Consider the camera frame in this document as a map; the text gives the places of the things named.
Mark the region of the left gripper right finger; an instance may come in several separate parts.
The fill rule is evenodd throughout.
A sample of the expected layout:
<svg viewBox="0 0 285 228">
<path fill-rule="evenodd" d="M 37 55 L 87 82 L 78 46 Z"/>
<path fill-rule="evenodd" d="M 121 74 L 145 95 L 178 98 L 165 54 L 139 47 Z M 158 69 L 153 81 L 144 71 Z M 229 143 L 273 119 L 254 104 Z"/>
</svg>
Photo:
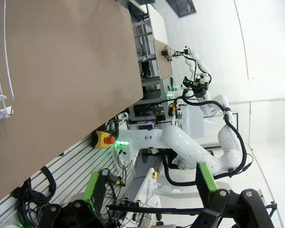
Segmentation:
<svg viewBox="0 0 285 228">
<path fill-rule="evenodd" d="M 218 188 L 205 162 L 197 164 L 195 182 L 204 209 L 192 223 L 193 228 L 217 228 L 225 218 L 234 220 L 234 228 L 274 227 L 271 216 L 276 207 L 269 213 L 258 191 L 246 189 L 237 194 Z"/>
</svg>

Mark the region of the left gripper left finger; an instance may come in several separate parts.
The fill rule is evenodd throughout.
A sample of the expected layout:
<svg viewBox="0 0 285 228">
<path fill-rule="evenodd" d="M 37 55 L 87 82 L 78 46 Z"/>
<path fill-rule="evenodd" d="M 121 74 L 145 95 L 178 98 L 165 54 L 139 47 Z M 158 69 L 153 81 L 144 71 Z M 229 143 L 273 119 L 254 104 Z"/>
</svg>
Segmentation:
<svg viewBox="0 0 285 228">
<path fill-rule="evenodd" d="M 106 193 L 105 180 L 98 171 L 92 172 L 83 196 L 66 206 L 45 207 L 39 228 L 104 228 L 100 211 Z"/>
</svg>

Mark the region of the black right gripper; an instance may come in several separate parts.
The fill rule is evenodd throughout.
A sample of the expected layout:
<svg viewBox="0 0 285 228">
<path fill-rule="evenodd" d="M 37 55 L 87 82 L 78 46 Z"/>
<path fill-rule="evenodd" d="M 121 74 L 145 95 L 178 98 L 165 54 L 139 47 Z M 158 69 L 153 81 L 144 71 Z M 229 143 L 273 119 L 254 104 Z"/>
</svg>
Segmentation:
<svg viewBox="0 0 285 228">
<path fill-rule="evenodd" d="M 195 96 L 205 96 L 209 88 L 209 83 L 204 82 L 203 74 L 196 74 L 195 82 L 193 83 L 185 76 L 182 84 L 186 88 L 192 88 L 192 91 Z"/>
</svg>

